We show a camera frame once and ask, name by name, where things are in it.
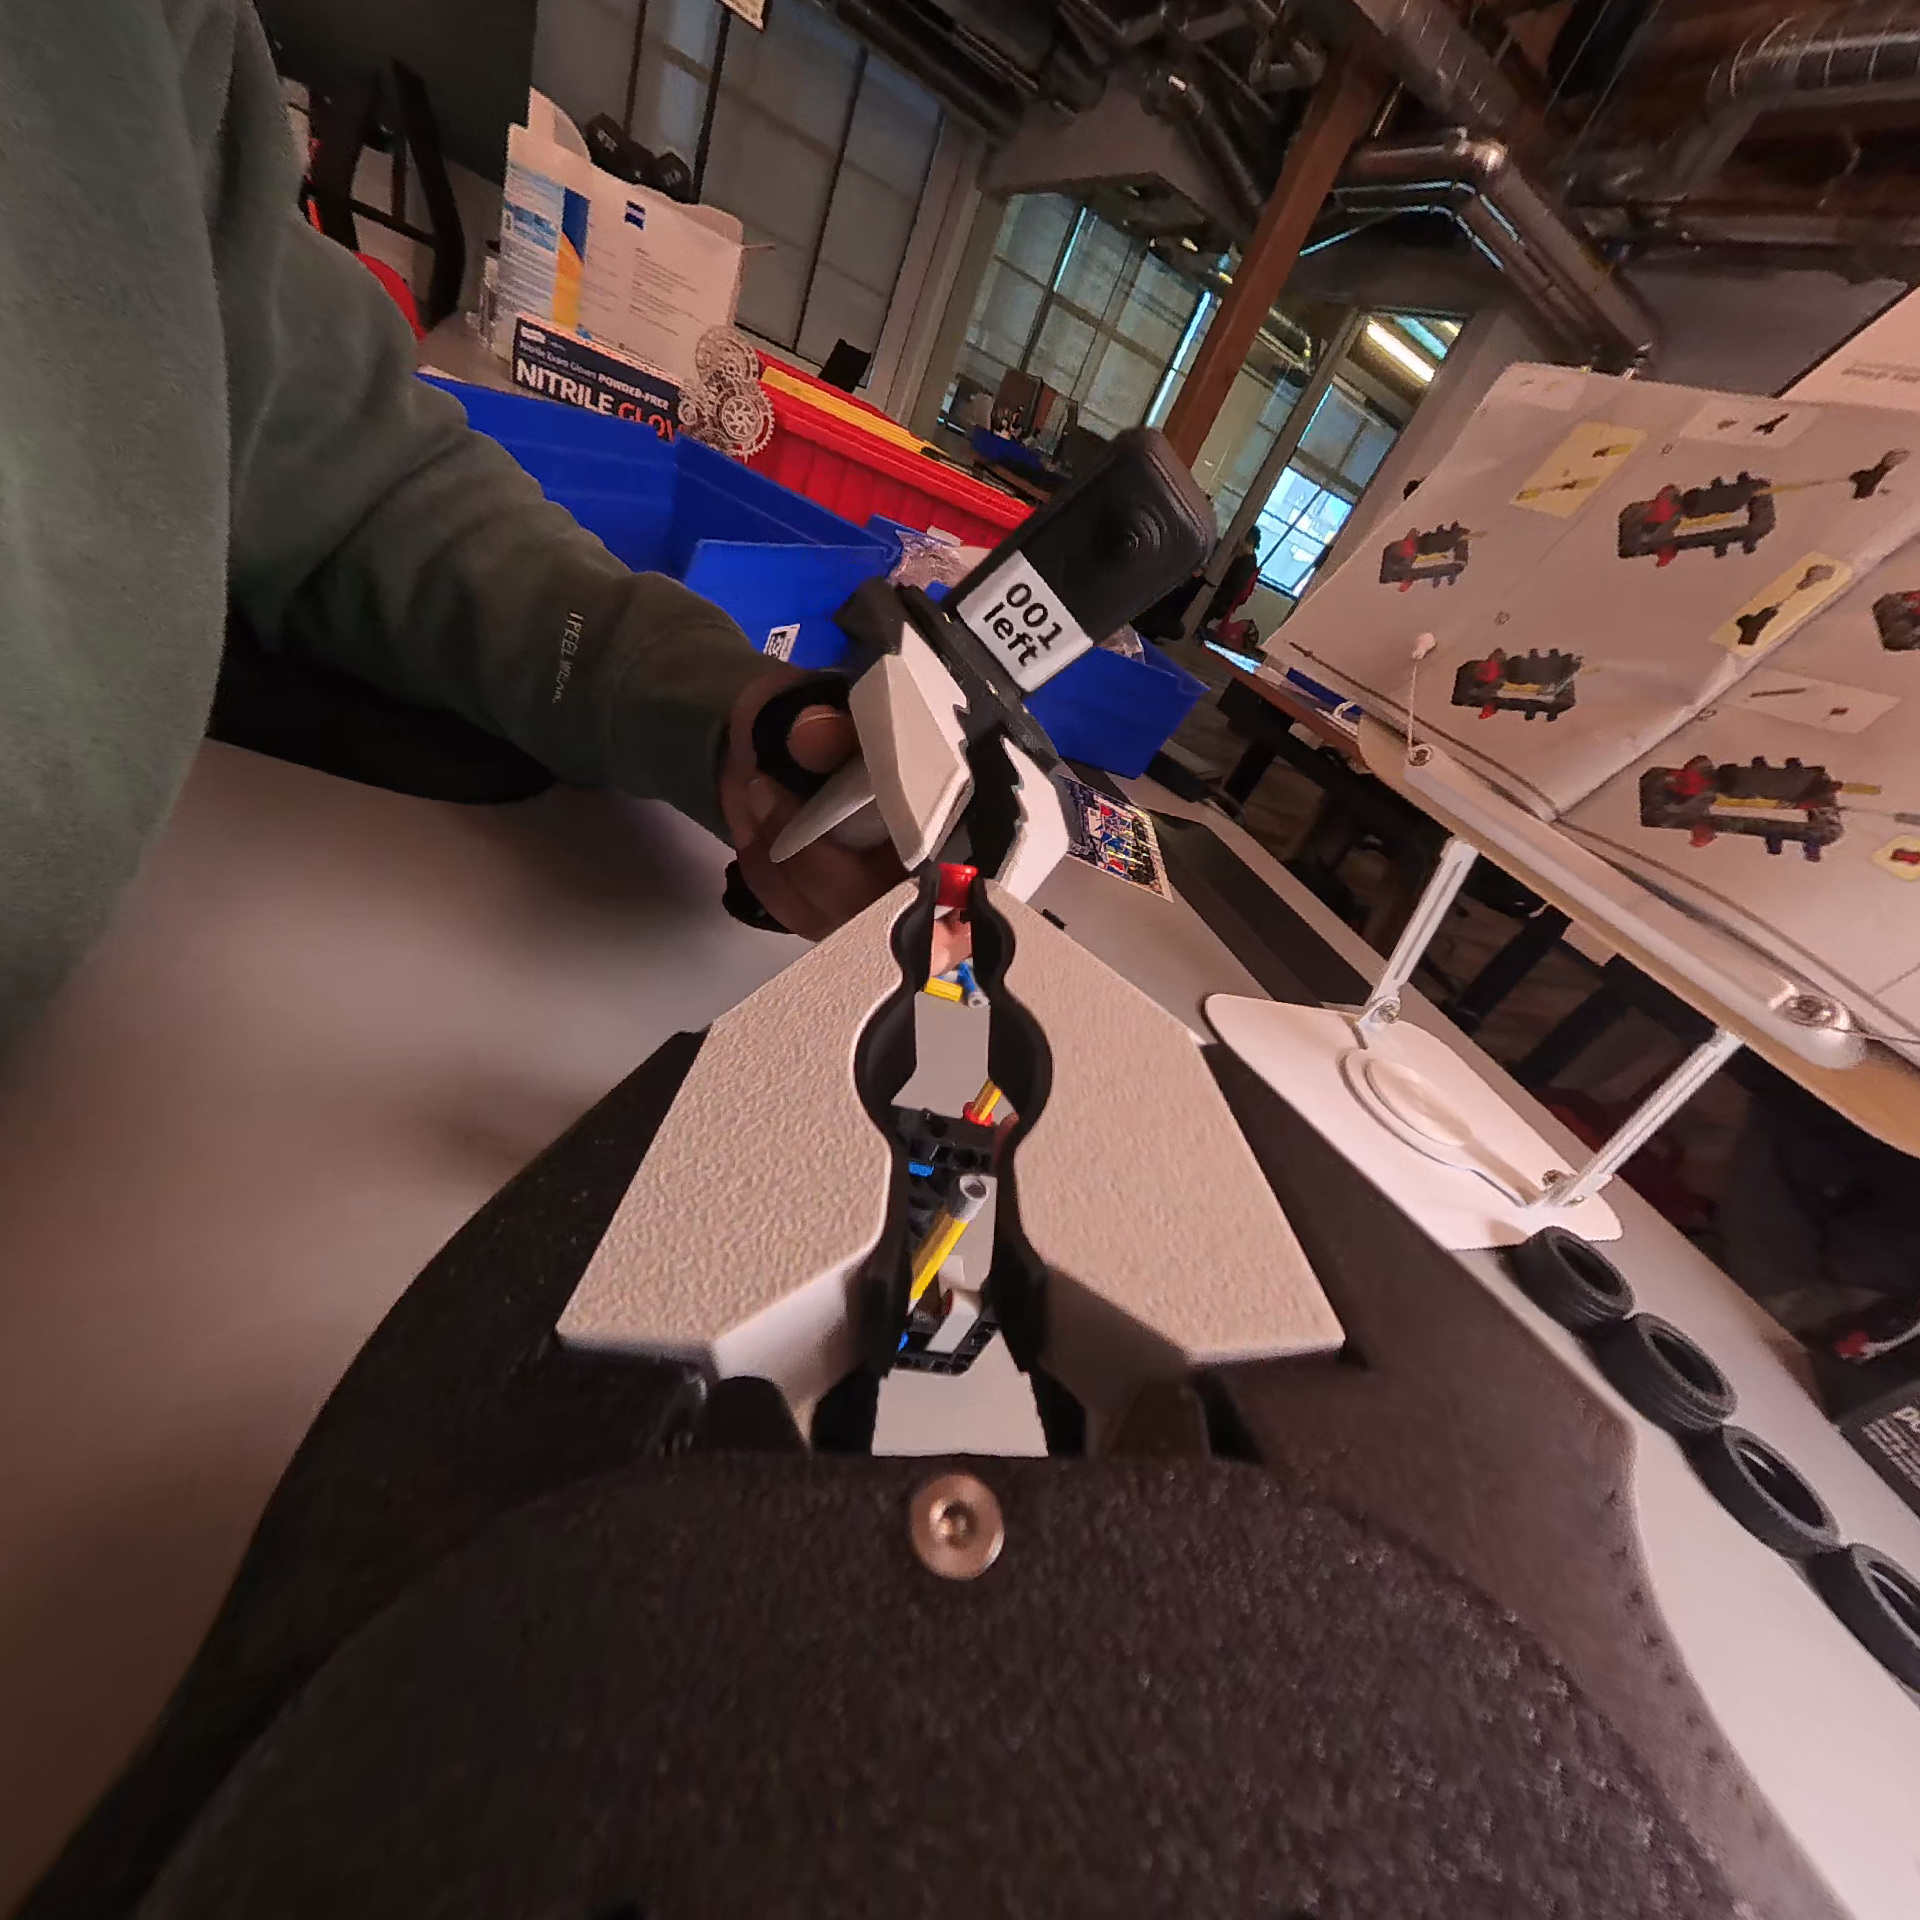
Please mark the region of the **white book stand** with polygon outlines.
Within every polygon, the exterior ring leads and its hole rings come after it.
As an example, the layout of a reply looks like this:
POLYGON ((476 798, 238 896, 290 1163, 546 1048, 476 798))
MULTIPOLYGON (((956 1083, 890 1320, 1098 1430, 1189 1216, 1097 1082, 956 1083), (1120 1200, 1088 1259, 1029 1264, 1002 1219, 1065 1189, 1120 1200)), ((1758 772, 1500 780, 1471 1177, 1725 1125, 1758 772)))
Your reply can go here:
POLYGON ((1212 996, 1228 1049, 1448 1251, 1514 1245, 1561 1228, 1583 1242, 1620 1235, 1601 1200, 1624 1165, 1737 1053, 1751 1049, 1824 1105, 1916 1150, 1916 1034, 1863 998, 1629 877, 1553 824, 1500 796, 1440 752, 1420 723, 1438 637, 1406 636, 1386 657, 1406 681, 1406 718, 1373 718, 1362 697, 1356 746, 1367 770, 1448 829, 1436 868, 1365 1004, 1258 1013, 1212 996), (1710 1032, 1636 1109, 1575 1161, 1546 1145, 1461 1057, 1401 1008, 1413 973, 1478 859, 1495 861, 1572 924, 1597 933, 1710 1032))

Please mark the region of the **black rubber tire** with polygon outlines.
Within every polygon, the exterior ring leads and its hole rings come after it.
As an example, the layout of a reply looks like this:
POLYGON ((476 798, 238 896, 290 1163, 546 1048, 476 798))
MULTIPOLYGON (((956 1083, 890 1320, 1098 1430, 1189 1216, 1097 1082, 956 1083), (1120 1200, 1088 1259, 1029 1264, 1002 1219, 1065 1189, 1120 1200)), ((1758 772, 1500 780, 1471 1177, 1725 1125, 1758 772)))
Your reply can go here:
POLYGON ((1806 1562, 1828 1611, 1904 1690, 1920 1690, 1918 1580, 1866 1544, 1844 1544, 1806 1562))
POLYGON ((1714 1427, 1684 1440, 1682 1454, 1721 1510, 1783 1558, 1806 1564, 1840 1548, 1814 1486, 1758 1434, 1714 1427))
POLYGON ((1620 1268, 1565 1228, 1540 1228, 1506 1249, 1503 1266, 1535 1308, 1581 1340, 1605 1338, 1636 1310, 1620 1268))
POLYGON ((1588 1358, 1650 1427, 1672 1440, 1727 1427, 1737 1390, 1684 1330, 1653 1313, 1632 1313, 1586 1340, 1588 1358))

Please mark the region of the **instruction booklet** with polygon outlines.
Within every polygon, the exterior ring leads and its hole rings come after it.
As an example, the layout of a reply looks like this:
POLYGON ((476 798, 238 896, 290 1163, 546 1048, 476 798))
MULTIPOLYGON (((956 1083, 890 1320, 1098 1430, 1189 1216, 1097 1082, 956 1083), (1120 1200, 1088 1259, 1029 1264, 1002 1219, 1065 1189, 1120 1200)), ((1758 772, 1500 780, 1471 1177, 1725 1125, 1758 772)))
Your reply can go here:
POLYGON ((1511 369, 1278 660, 1916 1059, 1916 394, 1912 294, 1783 397, 1511 369))

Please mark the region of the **lego set box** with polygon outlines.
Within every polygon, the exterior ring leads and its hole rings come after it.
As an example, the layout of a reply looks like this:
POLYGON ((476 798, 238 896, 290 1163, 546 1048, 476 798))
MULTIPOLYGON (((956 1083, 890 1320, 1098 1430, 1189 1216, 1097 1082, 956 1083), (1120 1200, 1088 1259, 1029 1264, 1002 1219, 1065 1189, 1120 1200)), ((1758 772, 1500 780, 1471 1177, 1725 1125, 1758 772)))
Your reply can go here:
POLYGON ((1848 1314, 1818 1348, 1828 1419, 1918 1514, 1918 1296, 1848 1314))

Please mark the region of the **blue storage bin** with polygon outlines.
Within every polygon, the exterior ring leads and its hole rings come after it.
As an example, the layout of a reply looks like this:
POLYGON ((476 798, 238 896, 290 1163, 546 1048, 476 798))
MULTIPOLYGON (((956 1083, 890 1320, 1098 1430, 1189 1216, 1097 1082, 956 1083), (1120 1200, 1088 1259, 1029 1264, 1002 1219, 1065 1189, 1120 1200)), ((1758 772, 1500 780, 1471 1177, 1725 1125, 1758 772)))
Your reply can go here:
POLYGON ((894 536, 852 525, 695 438, 431 370, 421 382, 457 401, 476 433, 638 571, 724 595, 735 580, 784 589, 814 573, 857 585, 901 557, 894 536))
MULTIPOLYGON (((726 610, 765 644, 792 628, 784 660, 857 672, 857 650, 834 625, 855 588, 897 560, 897 541, 761 544, 703 540, 689 550, 686 588, 726 610)), ((1150 643, 1140 657, 1094 646, 1025 700, 1054 750, 1114 777, 1143 777, 1150 761, 1207 697, 1207 685, 1150 643)))

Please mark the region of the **white gear model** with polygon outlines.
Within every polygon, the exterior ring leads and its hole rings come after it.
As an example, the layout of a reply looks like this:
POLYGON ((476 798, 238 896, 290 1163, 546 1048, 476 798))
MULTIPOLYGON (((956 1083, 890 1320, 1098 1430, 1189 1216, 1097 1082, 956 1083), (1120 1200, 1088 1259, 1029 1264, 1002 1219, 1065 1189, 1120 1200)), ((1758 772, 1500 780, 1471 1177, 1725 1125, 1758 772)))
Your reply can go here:
POLYGON ((761 384, 761 358, 732 328, 708 328, 695 342, 679 430, 738 465, 751 465, 773 443, 776 411, 761 384))

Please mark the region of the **blue glove box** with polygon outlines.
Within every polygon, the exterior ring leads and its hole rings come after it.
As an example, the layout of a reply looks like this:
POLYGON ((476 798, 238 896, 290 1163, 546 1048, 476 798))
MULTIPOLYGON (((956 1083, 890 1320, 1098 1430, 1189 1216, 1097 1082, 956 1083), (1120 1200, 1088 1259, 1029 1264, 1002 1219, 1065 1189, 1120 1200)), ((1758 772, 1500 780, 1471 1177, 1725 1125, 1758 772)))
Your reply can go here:
POLYGON ((508 365, 513 394, 641 425, 660 441, 680 435, 680 384, 577 332, 519 313, 512 320, 508 365))

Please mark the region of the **white cardboard box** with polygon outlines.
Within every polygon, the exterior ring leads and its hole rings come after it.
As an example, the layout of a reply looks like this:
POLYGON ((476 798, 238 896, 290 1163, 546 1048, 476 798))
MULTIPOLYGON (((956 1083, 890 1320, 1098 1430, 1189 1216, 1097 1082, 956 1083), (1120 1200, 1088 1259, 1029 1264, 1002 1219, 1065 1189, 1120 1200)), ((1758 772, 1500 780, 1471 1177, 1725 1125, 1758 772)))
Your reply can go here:
POLYGON ((614 179, 565 110, 527 92, 500 192, 498 348, 530 317, 686 388, 702 337, 733 328, 742 250, 738 217, 614 179))

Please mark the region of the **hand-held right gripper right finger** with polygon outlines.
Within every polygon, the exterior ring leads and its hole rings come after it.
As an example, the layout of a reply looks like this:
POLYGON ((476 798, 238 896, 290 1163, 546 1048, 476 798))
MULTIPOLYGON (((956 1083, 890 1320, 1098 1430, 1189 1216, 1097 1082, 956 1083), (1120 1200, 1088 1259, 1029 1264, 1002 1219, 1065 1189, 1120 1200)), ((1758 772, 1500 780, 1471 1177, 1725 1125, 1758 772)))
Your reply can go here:
POLYGON ((1097 1449, 1143 1392, 1332 1358, 1346 1330, 1207 1048, 994 881, 968 920, 1012 1115, 988 1302, 1045 1449, 1097 1449))

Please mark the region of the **black lego frame assembly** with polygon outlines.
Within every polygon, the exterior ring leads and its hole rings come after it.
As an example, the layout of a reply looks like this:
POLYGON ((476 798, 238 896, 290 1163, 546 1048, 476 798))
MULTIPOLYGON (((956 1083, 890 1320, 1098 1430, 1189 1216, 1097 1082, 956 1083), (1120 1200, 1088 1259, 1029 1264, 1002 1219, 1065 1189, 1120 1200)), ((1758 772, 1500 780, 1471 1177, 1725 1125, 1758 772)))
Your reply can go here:
POLYGON ((999 1323, 984 1288, 958 1258, 997 1193, 1000 1134, 1015 1114, 984 1077, 960 1114, 896 1107, 904 1150, 904 1320, 896 1369, 960 1378, 990 1348, 999 1323))

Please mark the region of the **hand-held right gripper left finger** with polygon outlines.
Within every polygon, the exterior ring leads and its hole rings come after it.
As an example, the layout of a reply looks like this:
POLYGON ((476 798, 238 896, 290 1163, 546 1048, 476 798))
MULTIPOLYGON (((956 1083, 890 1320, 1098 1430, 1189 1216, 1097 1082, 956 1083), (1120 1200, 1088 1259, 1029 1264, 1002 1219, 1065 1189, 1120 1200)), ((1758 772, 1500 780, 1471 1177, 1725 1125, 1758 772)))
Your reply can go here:
POLYGON ((559 1310, 559 1344, 775 1387, 799 1429, 888 1358, 928 883, 904 881, 696 1037, 559 1310))

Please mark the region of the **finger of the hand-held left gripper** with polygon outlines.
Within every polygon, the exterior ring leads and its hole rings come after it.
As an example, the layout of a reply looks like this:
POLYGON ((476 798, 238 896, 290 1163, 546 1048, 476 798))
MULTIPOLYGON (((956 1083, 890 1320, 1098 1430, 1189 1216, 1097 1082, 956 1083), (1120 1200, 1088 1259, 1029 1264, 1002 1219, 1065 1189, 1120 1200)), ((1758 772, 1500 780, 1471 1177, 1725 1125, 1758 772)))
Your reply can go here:
POLYGON ((1062 790, 1012 739, 980 742, 980 873, 1029 905, 1066 859, 1071 833, 1062 790))
POLYGON ((857 768, 847 768, 852 819, 868 812, 896 861, 926 867, 972 790, 964 690, 929 650, 896 650, 850 688, 857 768))

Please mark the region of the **sticker sheet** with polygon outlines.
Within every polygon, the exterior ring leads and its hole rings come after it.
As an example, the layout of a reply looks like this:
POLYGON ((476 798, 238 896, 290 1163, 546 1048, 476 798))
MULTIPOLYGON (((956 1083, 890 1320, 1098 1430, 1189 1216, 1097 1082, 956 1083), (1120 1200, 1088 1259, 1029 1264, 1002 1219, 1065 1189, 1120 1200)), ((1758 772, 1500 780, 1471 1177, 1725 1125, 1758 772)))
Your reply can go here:
POLYGON ((1061 796, 1071 859, 1138 891, 1172 898, 1156 827, 1148 812, 1071 772, 1058 772, 1054 786, 1061 796))

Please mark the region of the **red storage bin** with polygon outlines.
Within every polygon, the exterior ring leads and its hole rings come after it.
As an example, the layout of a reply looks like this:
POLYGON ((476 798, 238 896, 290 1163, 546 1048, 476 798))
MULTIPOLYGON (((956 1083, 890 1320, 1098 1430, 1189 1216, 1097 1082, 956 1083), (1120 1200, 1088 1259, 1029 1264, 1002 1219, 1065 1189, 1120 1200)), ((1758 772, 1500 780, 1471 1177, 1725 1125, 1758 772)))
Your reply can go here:
POLYGON ((850 523, 885 518, 912 533, 994 546, 1034 507, 951 465, 877 406, 759 353, 775 430, 750 468, 850 523))

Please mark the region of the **person's left hand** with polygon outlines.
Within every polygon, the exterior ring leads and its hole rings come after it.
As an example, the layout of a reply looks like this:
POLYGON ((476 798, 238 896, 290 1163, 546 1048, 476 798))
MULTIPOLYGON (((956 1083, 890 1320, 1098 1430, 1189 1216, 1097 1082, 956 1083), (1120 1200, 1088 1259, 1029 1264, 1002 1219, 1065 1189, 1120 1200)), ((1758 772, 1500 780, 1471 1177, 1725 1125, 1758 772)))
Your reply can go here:
POLYGON ((897 886, 904 872, 888 843, 846 849, 830 836, 775 859, 775 841, 804 798, 761 768, 751 730, 759 708, 786 683, 789 676, 765 674, 741 692, 726 723, 714 796, 742 881, 759 905, 789 933, 821 942, 897 886))

